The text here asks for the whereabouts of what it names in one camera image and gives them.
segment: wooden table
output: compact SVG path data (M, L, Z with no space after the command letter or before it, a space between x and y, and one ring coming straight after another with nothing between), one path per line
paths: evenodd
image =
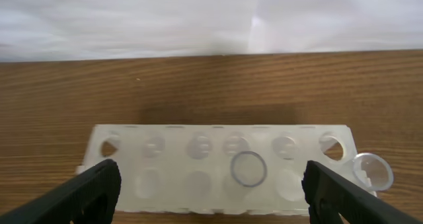
M75 175L95 124L346 124L423 220L423 51L0 64L0 213ZM115 223L308 223L140 214Z

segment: tabletop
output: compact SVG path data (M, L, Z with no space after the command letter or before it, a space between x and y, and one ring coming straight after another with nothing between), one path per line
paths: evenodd
M0 214L75 176L95 124L346 124L423 220L423 51L0 63ZM116 212L115 223L308 223Z

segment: white fabric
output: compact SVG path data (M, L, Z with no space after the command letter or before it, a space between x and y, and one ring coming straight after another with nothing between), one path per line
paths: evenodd
M423 0L0 0L0 61L423 48Z

